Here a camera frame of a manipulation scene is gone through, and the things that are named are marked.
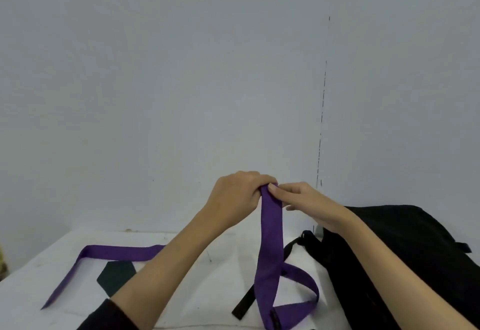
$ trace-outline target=black bag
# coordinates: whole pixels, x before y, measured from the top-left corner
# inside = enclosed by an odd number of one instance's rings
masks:
[[[438,295],[480,328],[480,267],[432,216],[416,206],[348,207]],[[347,242],[326,229],[319,241],[306,230],[294,242],[324,266],[353,330],[399,330],[395,319]],[[293,242],[285,248],[291,251]],[[253,289],[235,308],[241,319],[255,300]]]

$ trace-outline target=purple fabric strip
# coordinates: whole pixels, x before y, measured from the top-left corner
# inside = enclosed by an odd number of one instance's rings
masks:
[[[282,203],[268,192],[267,186],[261,187],[261,197],[261,245],[253,284],[255,296],[261,320],[267,330],[279,330],[278,326],[274,325],[272,311],[279,321],[281,330],[290,330],[315,309],[319,291],[315,281],[307,272],[284,263]],[[164,247],[164,245],[149,247],[87,245],[81,250],[77,260],[42,309],[49,307],[60,296],[72,280],[82,258],[144,262],[155,257]],[[306,286],[315,293],[316,297],[311,301],[274,307],[280,275]]]
[[[283,261],[282,215],[282,203],[268,192],[266,185],[262,186],[261,245],[253,286],[261,320],[267,330],[279,330],[274,324],[272,311],[276,313],[281,330],[290,330],[315,309],[319,298],[318,287],[313,278],[302,269]],[[282,269],[286,278],[312,290],[316,295],[315,299],[274,307]]]

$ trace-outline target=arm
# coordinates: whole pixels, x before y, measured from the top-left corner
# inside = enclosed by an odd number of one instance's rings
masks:
[[[198,256],[253,212],[260,199],[258,188],[272,182],[275,178],[253,171],[221,177],[193,220],[111,300],[140,330],[152,329]]]
[[[307,183],[286,183],[269,191],[287,210],[299,210],[348,243],[402,330],[474,330],[355,214]]]

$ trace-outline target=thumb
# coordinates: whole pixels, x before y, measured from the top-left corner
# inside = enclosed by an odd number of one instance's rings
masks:
[[[275,197],[276,199],[288,205],[295,205],[295,203],[297,203],[297,200],[298,200],[297,196],[299,196],[298,193],[291,193],[291,192],[282,190],[281,188],[271,183],[268,185],[268,192],[270,192],[273,195],[273,197]]]

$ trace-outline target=purple strap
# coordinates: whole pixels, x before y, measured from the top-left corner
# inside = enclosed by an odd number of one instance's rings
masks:
[[[274,307],[280,275],[312,290],[316,298]],[[319,292],[313,278],[283,261],[282,203],[261,187],[261,245],[253,283],[261,320],[267,330],[290,330],[317,306]]]
[[[253,284],[255,296],[261,320],[267,330],[290,330],[315,309],[319,298],[318,287],[308,273],[284,263],[282,204],[268,192],[266,185],[261,187],[261,196],[261,245]],[[145,262],[155,257],[164,247],[164,245],[149,247],[87,245],[81,250],[77,260],[42,309],[49,307],[60,296],[73,278],[82,258]],[[315,293],[316,298],[274,307],[280,275],[306,286]]]

